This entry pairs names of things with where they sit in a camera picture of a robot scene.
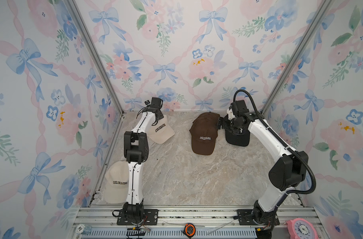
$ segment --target black cable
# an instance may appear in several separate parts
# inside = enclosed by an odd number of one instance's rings
[[[235,95],[233,96],[233,102],[236,101],[236,95],[237,93],[239,92],[244,92],[248,95],[249,99],[251,100],[251,103],[252,103],[252,106],[253,106],[253,109],[255,110],[255,113],[257,115],[257,117],[260,119],[261,123],[265,126],[265,128],[268,128],[268,124],[265,123],[265,121],[263,120],[263,118],[261,118],[260,116],[260,112],[257,111],[257,107],[256,107],[256,104],[255,102],[253,101],[253,98],[251,96],[251,94],[243,89],[239,89],[235,92]],[[293,156],[298,159],[300,161],[300,163],[302,163],[304,165],[304,167],[306,168],[306,170],[308,171],[308,174],[310,176],[310,179],[312,181],[312,185],[310,186],[310,188],[306,191],[301,191],[301,190],[289,190],[286,192],[286,194],[291,194],[291,193],[297,193],[297,194],[311,194],[314,192],[314,190],[316,189],[316,178],[314,176],[314,173],[312,171],[312,169],[309,167],[309,165],[299,156],[299,154],[292,150],[290,148],[289,145],[287,145],[285,143],[285,141],[280,138],[280,136],[278,136],[278,134],[276,134],[276,132],[274,130],[272,130],[270,127],[268,128],[268,131],[291,153],[293,154]]]

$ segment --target robotic arm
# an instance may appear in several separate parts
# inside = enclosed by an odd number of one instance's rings
[[[160,108],[163,101],[153,97],[145,102],[146,107],[138,112],[143,112],[139,123],[124,135],[124,155],[128,162],[129,180],[128,195],[123,205],[122,217],[133,224],[142,224],[144,219],[144,205],[142,193],[143,162],[148,158],[147,134],[152,125],[164,118]]]
[[[248,95],[255,113],[249,112],[244,100],[236,101],[238,92]],[[265,193],[255,202],[253,213],[249,215],[259,225],[271,222],[270,229],[268,229],[270,232],[274,227],[277,208],[284,202],[288,194],[310,194],[316,187],[314,174],[308,166],[308,155],[304,151],[297,152],[278,136],[257,111],[252,96],[247,91],[242,89],[236,91],[227,113],[228,119],[219,118],[218,128],[223,128],[233,135],[251,132],[266,147],[275,161],[275,165],[269,171],[271,182]],[[312,180],[311,188],[307,191],[295,190],[294,187],[305,179],[306,171]]]

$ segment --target brown baseball cap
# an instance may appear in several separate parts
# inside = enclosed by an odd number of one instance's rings
[[[206,112],[199,115],[189,130],[192,151],[198,155],[211,155],[217,138],[217,120],[220,115]]]

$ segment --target floral wallpaper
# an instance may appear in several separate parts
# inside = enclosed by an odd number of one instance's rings
[[[333,2],[267,113],[308,153],[317,188],[303,202],[328,235],[363,238],[363,0]],[[298,188],[310,183],[307,176]]]
[[[321,1],[76,3],[125,110],[223,111],[240,88],[263,106]]]
[[[119,113],[61,0],[0,1],[0,238],[66,238]]]

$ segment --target orange tape measure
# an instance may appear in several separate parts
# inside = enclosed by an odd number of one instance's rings
[[[185,224],[183,234],[188,236],[189,238],[193,237],[196,233],[196,228],[192,223]]]

